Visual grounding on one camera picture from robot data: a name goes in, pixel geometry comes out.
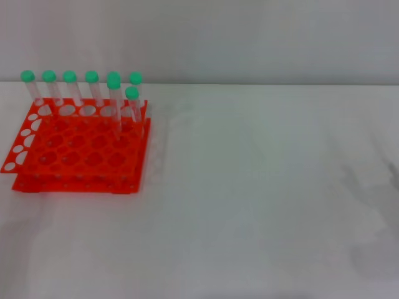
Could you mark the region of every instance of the white wall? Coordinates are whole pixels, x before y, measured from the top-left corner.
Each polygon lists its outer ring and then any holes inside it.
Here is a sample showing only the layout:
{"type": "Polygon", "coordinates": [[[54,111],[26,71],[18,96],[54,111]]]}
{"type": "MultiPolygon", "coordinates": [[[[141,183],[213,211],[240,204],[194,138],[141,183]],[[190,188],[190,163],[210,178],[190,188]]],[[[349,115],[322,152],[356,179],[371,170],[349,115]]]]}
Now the white wall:
{"type": "Polygon", "coordinates": [[[0,80],[399,83],[397,0],[2,0],[0,80]]]}

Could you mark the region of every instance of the plastic test tube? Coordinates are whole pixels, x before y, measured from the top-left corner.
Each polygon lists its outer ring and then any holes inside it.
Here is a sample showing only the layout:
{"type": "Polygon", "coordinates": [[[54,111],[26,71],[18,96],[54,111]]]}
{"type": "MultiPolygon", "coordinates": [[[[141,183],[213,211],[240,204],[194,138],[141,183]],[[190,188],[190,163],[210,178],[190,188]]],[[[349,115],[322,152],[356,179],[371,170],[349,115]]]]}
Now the plastic test tube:
{"type": "Polygon", "coordinates": [[[129,100],[129,105],[132,108],[132,119],[134,122],[139,123],[142,121],[142,113],[140,110],[140,104],[138,98],[140,93],[138,89],[134,86],[128,87],[125,90],[127,99],[129,100]]]}
{"type": "Polygon", "coordinates": [[[114,121],[117,123],[117,131],[122,130],[122,116],[120,109],[122,108],[123,98],[120,89],[120,76],[117,72],[110,72],[107,77],[107,85],[110,90],[110,103],[116,109],[114,121]]]}
{"type": "MultiPolygon", "coordinates": [[[[138,93],[142,95],[142,83],[143,83],[143,76],[141,73],[134,72],[131,73],[129,76],[129,81],[131,84],[133,84],[135,87],[138,89],[138,93]]],[[[144,104],[144,101],[141,102],[140,104],[140,97],[137,99],[137,104],[139,107],[144,104]]]]}
{"type": "Polygon", "coordinates": [[[52,97],[54,104],[56,106],[62,106],[64,104],[64,100],[61,97],[60,90],[57,85],[57,75],[52,70],[46,70],[43,72],[43,81],[47,84],[47,88],[49,89],[50,96],[52,97]]]}
{"type": "Polygon", "coordinates": [[[89,70],[86,73],[86,82],[89,83],[90,91],[92,92],[92,96],[95,99],[97,107],[104,106],[104,100],[101,96],[100,84],[99,84],[99,75],[94,70],[89,70]]]}
{"type": "Polygon", "coordinates": [[[43,105],[43,98],[40,96],[39,89],[35,82],[35,74],[31,70],[25,70],[21,73],[21,80],[25,82],[26,88],[31,94],[32,100],[36,106],[43,105]]]}
{"type": "Polygon", "coordinates": [[[74,100],[75,106],[82,106],[82,94],[80,93],[79,86],[77,86],[76,73],[73,70],[67,70],[64,72],[63,77],[64,81],[67,83],[69,93],[74,100]]]}

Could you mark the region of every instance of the white table surface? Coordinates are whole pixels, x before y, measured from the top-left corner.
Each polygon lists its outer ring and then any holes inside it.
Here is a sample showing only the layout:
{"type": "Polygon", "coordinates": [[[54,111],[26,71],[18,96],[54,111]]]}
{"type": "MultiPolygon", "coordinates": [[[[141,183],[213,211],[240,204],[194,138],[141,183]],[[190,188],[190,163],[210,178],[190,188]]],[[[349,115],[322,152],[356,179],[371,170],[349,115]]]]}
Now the white table surface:
{"type": "MultiPolygon", "coordinates": [[[[144,95],[140,194],[23,194],[0,175],[1,298],[398,298],[399,87],[144,95]]],[[[0,83],[1,159],[29,106],[0,83]]]]}

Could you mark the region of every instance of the green screw cap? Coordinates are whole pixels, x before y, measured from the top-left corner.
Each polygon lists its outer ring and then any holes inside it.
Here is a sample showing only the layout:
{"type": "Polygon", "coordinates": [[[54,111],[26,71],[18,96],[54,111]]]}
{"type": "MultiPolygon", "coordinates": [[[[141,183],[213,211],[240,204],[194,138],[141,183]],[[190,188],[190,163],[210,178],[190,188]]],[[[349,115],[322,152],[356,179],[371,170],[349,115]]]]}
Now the green screw cap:
{"type": "Polygon", "coordinates": [[[76,73],[73,70],[67,70],[64,72],[64,81],[67,83],[75,83],[77,81],[76,73]]]}
{"type": "Polygon", "coordinates": [[[57,80],[57,75],[53,70],[45,70],[42,75],[43,81],[51,83],[57,80]]]}
{"type": "Polygon", "coordinates": [[[35,80],[35,74],[31,70],[25,70],[21,73],[21,80],[25,83],[35,80]]]}
{"type": "Polygon", "coordinates": [[[95,70],[89,70],[85,78],[87,83],[97,83],[99,81],[99,75],[95,70]]]}
{"type": "Polygon", "coordinates": [[[141,73],[131,73],[129,76],[129,81],[133,85],[140,85],[141,83],[143,83],[143,76],[141,75],[141,73]]]}
{"type": "Polygon", "coordinates": [[[140,94],[136,87],[131,86],[126,88],[125,95],[128,98],[128,100],[137,100],[140,94]]]}
{"type": "Polygon", "coordinates": [[[107,86],[109,89],[120,88],[120,76],[118,72],[110,72],[107,77],[107,86]]]}

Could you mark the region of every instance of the clear test tube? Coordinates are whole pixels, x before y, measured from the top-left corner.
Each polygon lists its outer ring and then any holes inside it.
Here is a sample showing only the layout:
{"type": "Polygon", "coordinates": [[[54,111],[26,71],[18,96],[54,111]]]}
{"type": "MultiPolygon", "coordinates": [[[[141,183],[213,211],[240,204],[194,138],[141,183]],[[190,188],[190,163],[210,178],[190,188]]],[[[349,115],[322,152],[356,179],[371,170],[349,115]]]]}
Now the clear test tube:
{"type": "Polygon", "coordinates": [[[80,93],[79,86],[77,85],[76,73],[73,70],[67,70],[64,72],[64,81],[67,84],[69,93],[74,100],[75,106],[82,106],[82,94],[80,93]]]}
{"type": "Polygon", "coordinates": [[[110,90],[110,104],[116,110],[114,114],[114,122],[117,124],[117,133],[122,131],[122,91],[120,89],[120,76],[117,72],[110,72],[107,77],[107,86],[110,90]]]}
{"type": "Polygon", "coordinates": [[[92,96],[95,100],[97,107],[104,106],[104,100],[101,96],[100,84],[99,84],[99,75],[94,70],[89,70],[85,76],[86,82],[89,84],[90,91],[92,92],[92,96]]]}
{"type": "Polygon", "coordinates": [[[62,106],[64,104],[64,100],[61,97],[60,90],[57,85],[57,75],[52,70],[45,70],[42,75],[43,81],[47,84],[47,88],[49,89],[50,96],[52,97],[54,104],[56,106],[62,106]]]}
{"type": "Polygon", "coordinates": [[[35,82],[35,74],[31,70],[25,70],[21,73],[21,80],[25,82],[26,88],[31,94],[32,100],[36,106],[43,105],[44,101],[40,95],[39,89],[35,82]]]}
{"type": "MultiPolygon", "coordinates": [[[[134,85],[134,87],[136,87],[138,89],[138,93],[141,96],[143,94],[142,93],[143,76],[141,75],[141,73],[138,73],[138,72],[131,73],[129,76],[129,81],[132,85],[134,85]]],[[[140,97],[137,99],[137,103],[138,103],[139,107],[144,105],[144,101],[140,100],[140,97]]]]}
{"type": "Polygon", "coordinates": [[[138,98],[140,93],[138,89],[134,86],[130,86],[125,90],[126,97],[129,101],[129,105],[132,108],[132,119],[134,122],[139,123],[142,121],[142,113],[140,110],[140,102],[138,98]]]}

